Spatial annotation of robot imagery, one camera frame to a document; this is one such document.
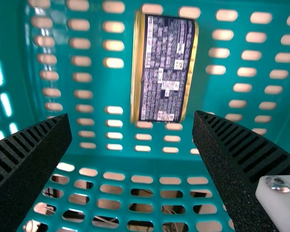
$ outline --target wire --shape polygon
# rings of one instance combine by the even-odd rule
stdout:
[[[173,209],[169,209],[169,208],[167,208],[166,206],[163,206],[162,208],[164,208],[164,209],[165,209],[166,211],[168,211],[170,214],[172,214],[172,212],[173,212],[174,214],[177,214]],[[177,224],[174,223],[174,222],[173,222],[173,224],[174,224],[174,226],[175,226],[175,230],[176,230],[176,232],[179,232],[178,227],[177,227]]]
[[[147,193],[153,194],[152,192],[147,191],[147,190],[145,190],[145,189],[141,189],[141,190],[144,191],[144,192],[147,192]]]
[[[50,208],[48,208],[47,206],[44,206],[43,208],[47,209],[48,211],[52,212],[53,214],[55,213],[54,210],[51,210]]]
[[[113,219],[111,219],[111,220],[109,220],[109,221],[106,220],[106,219],[104,219],[104,218],[102,218],[102,217],[99,217],[99,216],[95,216],[95,218],[99,219],[100,221],[104,221],[104,222],[106,222],[106,223],[108,223],[108,224],[112,224],[112,225],[116,225],[116,226],[118,226],[118,223],[113,222],[113,221],[116,220],[116,218],[113,218]]]

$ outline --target teal plastic mesh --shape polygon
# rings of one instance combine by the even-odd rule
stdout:
[[[41,194],[35,203],[53,205],[55,213],[47,216],[32,208],[19,231],[23,231],[22,226],[31,219],[48,225],[51,232],[60,228],[79,232],[129,231],[127,224],[131,220],[151,222],[154,231],[161,231],[165,222],[186,223],[189,231],[210,232],[217,228],[232,231],[223,203],[192,142],[193,112],[197,109],[213,112],[250,129],[258,129],[257,132],[265,133],[265,137],[290,152],[290,1],[158,2],[163,15],[183,14],[180,11],[183,6],[194,7],[189,12],[197,18],[200,27],[187,116],[181,125],[173,125],[175,128],[171,130],[171,125],[149,124],[145,125],[149,128],[140,128],[130,123],[134,12],[141,9],[145,1],[123,1],[121,14],[105,12],[102,0],[83,0],[75,5],[79,8],[83,2],[85,6],[88,3],[85,11],[67,7],[73,1],[36,2],[46,2],[46,5],[34,7],[23,0],[0,1],[0,138],[46,117],[67,112],[73,141],[62,162],[72,165],[73,171],[56,169],[55,174],[66,176],[69,181],[65,185],[53,181],[45,185],[61,190],[63,196],[55,199]],[[221,9],[232,10],[227,12],[228,21],[217,20]],[[256,12],[266,14],[252,17]],[[36,21],[36,16],[44,20]],[[75,25],[72,19],[86,20],[81,24],[85,30],[71,29],[71,25]],[[120,22],[123,31],[105,31],[107,21]],[[37,22],[43,25],[34,26]],[[87,39],[90,46],[83,42],[81,49],[73,47],[76,43],[73,38]],[[106,43],[107,40],[122,43]],[[46,54],[56,57],[56,62],[46,64],[52,62],[52,58],[45,60]],[[78,58],[81,61],[84,58],[87,63],[84,66],[73,64]],[[106,58],[120,59],[123,67],[106,67],[107,62],[118,64]],[[41,71],[51,71],[52,75],[45,76]],[[80,77],[76,73],[89,76]],[[108,106],[118,106],[119,114],[108,112]],[[84,167],[96,170],[95,176],[81,175],[79,170]],[[109,180],[103,177],[105,172],[123,174],[125,178]],[[147,176],[152,182],[135,183],[131,180],[134,175]],[[162,184],[161,177],[176,179]],[[190,177],[198,178],[189,184]],[[78,179],[92,182],[93,187],[76,188],[74,183]],[[122,193],[104,193],[100,190],[104,184],[120,186]],[[149,198],[133,196],[132,189],[150,189],[153,195]],[[192,189],[206,189],[211,193],[208,197],[193,198]],[[179,190],[183,197],[165,199],[160,195],[161,190]],[[89,202],[85,205],[70,202],[69,197],[75,193],[88,196]],[[99,208],[99,199],[119,201],[120,208]],[[150,204],[153,210],[150,213],[131,211],[132,203]],[[195,205],[206,204],[214,205],[217,211],[205,214],[193,211]],[[164,214],[163,205],[182,205],[185,213]],[[62,216],[69,209],[82,211],[84,220],[80,223],[64,220]],[[116,217],[119,227],[97,227],[92,224],[94,216]],[[209,221],[211,223],[196,227],[197,223]]]

